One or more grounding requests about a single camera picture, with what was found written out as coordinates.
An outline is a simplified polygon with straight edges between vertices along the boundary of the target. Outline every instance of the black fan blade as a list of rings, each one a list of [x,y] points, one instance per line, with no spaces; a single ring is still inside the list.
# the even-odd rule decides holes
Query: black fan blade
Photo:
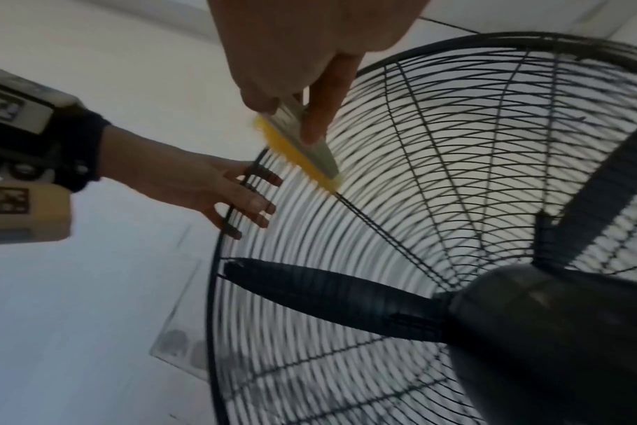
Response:
[[[450,310],[456,375],[490,423],[537,423],[514,410],[519,421],[495,420],[504,397],[526,391],[529,413],[566,419],[551,424],[637,425],[637,282],[512,265],[476,278]]]
[[[250,258],[226,262],[224,277],[272,302],[339,325],[407,340],[441,342],[451,293],[424,298],[325,270]]]
[[[637,130],[619,145],[592,174],[563,210],[545,239],[553,265],[570,264],[598,237],[637,195]]]

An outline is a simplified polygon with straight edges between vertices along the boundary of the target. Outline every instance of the white floor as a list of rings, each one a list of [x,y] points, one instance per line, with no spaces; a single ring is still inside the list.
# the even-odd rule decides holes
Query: white floor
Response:
[[[396,50],[462,34],[420,22]],[[0,0],[0,68],[182,148],[261,148],[219,46],[125,15]],[[73,205],[71,239],[0,247],[0,425],[213,423],[207,385],[149,349],[200,260],[206,284],[215,230],[111,181]]]

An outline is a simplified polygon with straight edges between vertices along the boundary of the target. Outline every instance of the fan grille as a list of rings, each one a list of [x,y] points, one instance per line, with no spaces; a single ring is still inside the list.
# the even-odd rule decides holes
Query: fan grille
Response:
[[[340,194],[314,190],[265,151],[259,163],[285,180],[249,179],[278,206],[270,228],[230,212],[245,238],[219,241],[207,303],[221,425],[482,423],[443,344],[297,313],[221,279],[222,260],[316,267],[426,297],[462,288],[530,263],[536,214],[556,222],[636,129],[629,46],[480,35],[362,70],[328,135],[345,171]],[[637,196],[569,267],[637,280]]]

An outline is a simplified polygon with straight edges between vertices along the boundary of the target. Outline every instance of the industrial fan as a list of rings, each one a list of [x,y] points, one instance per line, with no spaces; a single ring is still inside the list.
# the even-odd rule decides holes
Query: industrial fan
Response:
[[[637,48],[506,33],[362,69],[336,196],[268,151],[206,304],[220,425],[637,424]]]

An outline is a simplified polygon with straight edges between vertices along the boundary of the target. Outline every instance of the yellow brush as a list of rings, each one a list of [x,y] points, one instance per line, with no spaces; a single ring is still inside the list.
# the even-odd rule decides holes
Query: yellow brush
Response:
[[[289,97],[281,100],[281,106],[274,115],[260,114],[255,126],[262,131],[270,149],[300,167],[319,187],[334,194],[342,182],[335,157],[325,139],[312,146],[305,146],[300,141],[303,115],[302,105]]]

